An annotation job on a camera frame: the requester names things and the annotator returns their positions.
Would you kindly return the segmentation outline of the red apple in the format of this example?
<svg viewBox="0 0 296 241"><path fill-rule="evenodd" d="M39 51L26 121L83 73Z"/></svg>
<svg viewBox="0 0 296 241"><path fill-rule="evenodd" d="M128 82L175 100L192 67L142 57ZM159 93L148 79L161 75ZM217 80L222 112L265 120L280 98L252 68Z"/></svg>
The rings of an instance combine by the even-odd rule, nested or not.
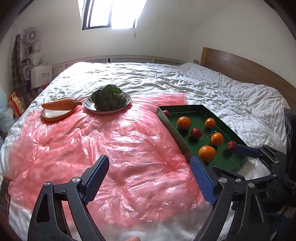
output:
<svg viewBox="0 0 296 241"><path fill-rule="evenodd" d="M168 119L171 118L171 113L168 110L163 110L163 113Z"/></svg>
<svg viewBox="0 0 296 241"><path fill-rule="evenodd" d="M232 152L232 153L233 153L233 152L235 152L236 147L237 147L237 143L234 142L234 141L230 141L230 142L228 142L226 149L227 149L229 152Z"/></svg>
<svg viewBox="0 0 296 241"><path fill-rule="evenodd" d="M198 140L202 136L202 131L199 128L193 128L191 130L191 137L195 140Z"/></svg>

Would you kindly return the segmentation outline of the orange mandarin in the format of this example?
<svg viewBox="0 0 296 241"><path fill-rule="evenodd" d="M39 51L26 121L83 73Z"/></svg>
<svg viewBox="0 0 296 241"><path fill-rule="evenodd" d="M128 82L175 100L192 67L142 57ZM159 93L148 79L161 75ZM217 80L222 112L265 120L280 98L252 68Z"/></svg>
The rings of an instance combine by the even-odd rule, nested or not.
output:
<svg viewBox="0 0 296 241"><path fill-rule="evenodd" d="M177 127L181 130L188 130L192 125L191 120L186 116L181 116L177 120Z"/></svg>
<svg viewBox="0 0 296 241"><path fill-rule="evenodd" d="M202 146L198 151L198 156L203 162L210 163L216 157L216 150L212 146Z"/></svg>

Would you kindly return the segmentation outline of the smooth orange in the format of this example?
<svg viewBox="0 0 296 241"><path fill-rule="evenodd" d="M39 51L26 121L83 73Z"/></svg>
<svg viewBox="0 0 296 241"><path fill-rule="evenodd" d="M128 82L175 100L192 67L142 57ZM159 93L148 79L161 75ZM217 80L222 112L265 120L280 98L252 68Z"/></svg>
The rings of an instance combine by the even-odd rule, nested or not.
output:
<svg viewBox="0 0 296 241"><path fill-rule="evenodd" d="M221 146L223 143L224 137L221 133L214 133L211 137L211 144L214 146Z"/></svg>

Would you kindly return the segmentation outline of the small orange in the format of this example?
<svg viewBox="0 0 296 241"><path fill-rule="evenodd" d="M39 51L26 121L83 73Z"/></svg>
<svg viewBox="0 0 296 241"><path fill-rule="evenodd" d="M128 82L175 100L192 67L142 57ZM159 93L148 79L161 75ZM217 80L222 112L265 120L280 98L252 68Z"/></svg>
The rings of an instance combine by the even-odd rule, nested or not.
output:
<svg viewBox="0 0 296 241"><path fill-rule="evenodd" d="M206 119L206 121L205 121L205 127L206 128L214 128L215 125L216 125L216 122L215 122L215 120L213 118Z"/></svg>

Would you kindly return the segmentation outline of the green rectangular tray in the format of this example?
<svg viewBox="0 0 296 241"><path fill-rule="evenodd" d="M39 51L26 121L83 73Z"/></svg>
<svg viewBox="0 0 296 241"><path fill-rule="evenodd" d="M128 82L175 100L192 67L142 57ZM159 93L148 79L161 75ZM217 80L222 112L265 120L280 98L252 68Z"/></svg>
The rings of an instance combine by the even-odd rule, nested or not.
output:
<svg viewBox="0 0 296 241"><path fill-rule="evenodd" d="M171 113L171 118L168 119L163 110L168 110ZM187 160L192 156L198 154L202 146L212 146L216 150L215 159L206 164L208 167L220 167L230 171L238 171L247 160L247 156L236 154L236 152L229 152L226 147L228 142L234 141L237 144L245 145L245 142L227 126L220 118L212 113L208 108L203 105L170 105L158 106L157 116L168 129L175 142L177 143L182 154ZM192 125L188 130L181 130L177 127L177 120L181 116L188 117ZM208 118L213 118L216 122L214 128L206 128L205 121ZM202 131L202 136L198 140L191 137L191 130L199 128ZM214 146L211 144L211 137L214 133L221 133L224 137L221 146Z"/></svg>

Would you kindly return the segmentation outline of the wooden headboard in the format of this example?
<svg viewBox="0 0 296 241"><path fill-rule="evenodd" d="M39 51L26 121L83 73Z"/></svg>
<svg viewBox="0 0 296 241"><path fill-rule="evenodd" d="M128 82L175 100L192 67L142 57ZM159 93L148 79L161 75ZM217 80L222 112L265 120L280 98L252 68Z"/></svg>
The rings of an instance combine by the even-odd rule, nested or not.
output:
<svg viewBox="0 0 296 241"><path fill-rule="evenodd" d="M225 51L204 47L200 65L240 82L273 87L286 99L290 108L295 109L295 87L254 61Z"/></svg>

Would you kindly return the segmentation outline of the pink plastic sheet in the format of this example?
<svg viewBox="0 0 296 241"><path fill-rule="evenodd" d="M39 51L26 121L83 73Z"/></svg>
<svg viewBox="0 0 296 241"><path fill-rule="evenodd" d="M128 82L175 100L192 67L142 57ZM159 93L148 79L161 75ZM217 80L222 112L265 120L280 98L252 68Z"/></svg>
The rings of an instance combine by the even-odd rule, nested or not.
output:
<svg viewBox="0 0 296 241"><path fill-rule="evenodd" d="M157 116L160 106L182 106L185 94L138 95L120 112L99 115L77 108L46 123L31 110L1 149L9 194L33 209L41 186L81 177L99 166L82 197L95 223L130 227L203 208L205 200L176 141Z"/></svg>

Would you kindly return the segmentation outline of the orange rimmed plate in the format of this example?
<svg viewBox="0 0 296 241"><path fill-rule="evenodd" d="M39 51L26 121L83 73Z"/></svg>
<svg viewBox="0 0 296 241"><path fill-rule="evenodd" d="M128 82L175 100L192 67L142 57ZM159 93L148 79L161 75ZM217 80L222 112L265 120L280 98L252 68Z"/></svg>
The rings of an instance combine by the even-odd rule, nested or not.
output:
<svg viewBox="0 0 296 241"><path fill-rule="evenodd" d="M72 110L47 110L43 109L41 117L47 122L57 122L64 120L65 118L72 115L77 110L77 107Z"/></svg>

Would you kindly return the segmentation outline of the translucent blue plastic bag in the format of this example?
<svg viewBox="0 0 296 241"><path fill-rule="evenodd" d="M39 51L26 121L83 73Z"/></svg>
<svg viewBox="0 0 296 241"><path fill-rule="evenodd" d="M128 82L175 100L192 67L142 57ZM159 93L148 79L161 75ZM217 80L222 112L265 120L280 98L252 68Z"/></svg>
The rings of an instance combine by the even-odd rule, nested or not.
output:
<svg viewBox="0 0 296 241"><path fill-rule="evenodd" d="M0 89L0 118L1 118L1 131L8 133L15 123L13 109L8 106L6 93L1 85Z"/></svg>

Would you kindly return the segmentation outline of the orange carrot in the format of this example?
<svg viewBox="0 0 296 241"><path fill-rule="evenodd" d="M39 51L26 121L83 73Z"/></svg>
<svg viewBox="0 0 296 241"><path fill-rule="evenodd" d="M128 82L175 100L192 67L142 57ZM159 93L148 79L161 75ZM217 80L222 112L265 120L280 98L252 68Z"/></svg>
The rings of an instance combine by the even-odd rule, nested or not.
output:
<svg viewBox="0 0 296 241"><path fill-rule="evenodd" d="M82 102L73 97L66 97L44 103L41 106L43 109L48 110L72 110L78 105L82 105Z"/></svg>

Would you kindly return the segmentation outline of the striped white plate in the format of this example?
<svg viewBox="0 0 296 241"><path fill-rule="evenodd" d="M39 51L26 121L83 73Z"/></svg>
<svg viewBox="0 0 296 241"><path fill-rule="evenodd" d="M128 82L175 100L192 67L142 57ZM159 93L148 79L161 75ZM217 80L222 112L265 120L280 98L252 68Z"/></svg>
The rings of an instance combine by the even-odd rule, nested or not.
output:
<svg viewBox="0 0 296 241"><path fill-rule="evenodd" d="M131 102L125 92L106 95L96 91L84 100L83 106L95 114L111 114L124 110Z"/></svg>

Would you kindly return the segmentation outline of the white paper shopping bag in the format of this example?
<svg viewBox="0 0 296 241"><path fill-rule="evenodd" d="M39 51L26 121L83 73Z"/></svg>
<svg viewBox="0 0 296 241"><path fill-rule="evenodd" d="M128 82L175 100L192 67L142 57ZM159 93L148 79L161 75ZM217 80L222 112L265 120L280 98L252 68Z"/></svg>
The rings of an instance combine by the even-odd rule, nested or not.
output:
<svg viewBox="0 0 296 241"><path fill-rule="evenodd" d="M52 80L52 65L41 65L31 69L31 89L49 84Z"/></svg>

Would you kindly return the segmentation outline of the lower white fan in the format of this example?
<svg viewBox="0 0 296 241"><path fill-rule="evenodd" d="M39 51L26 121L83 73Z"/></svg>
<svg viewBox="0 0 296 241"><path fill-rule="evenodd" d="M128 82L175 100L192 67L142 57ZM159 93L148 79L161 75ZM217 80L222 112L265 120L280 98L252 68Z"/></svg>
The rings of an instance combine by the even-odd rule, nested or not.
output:
<svg viewBox="0 0 296 241"><path fill-rule="evenodd" d="M30 65L24 65L22 67L22 75L25 81L29 81L31 79L31 71L32 67Z"/></svg>

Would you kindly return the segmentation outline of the white fan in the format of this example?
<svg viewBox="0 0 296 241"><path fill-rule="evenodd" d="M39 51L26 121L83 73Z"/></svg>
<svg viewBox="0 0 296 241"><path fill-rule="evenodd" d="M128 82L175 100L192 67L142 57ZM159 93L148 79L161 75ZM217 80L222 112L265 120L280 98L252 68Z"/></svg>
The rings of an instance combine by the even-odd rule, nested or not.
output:
<svg viewBox="0 0 296 241"><path fill-rule="evenodd" d="M22 75L25 81L29 81L31 79L31 71L32 67L30 65L24 65L22 67Z"/></svg>
<svg viewBox="0 0 296 241"><path fill-rule="evenodd" d="M37 31L35 29L29 29L25 34L24 39L26 44L33 44L33 42L37 39Z"/></svg>

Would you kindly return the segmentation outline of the upper white fan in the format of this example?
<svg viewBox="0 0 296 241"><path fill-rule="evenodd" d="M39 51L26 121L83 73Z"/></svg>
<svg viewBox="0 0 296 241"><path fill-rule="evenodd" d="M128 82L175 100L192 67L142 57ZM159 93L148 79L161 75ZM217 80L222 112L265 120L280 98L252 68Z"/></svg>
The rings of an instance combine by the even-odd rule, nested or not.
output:
<svg viewBox="0 0 296 241"><path fill-rule="evenodd" d="M33 42L37 39L37 31L35 29L29 29L25 34L24 39L26 44L33 44Z"/></svg>

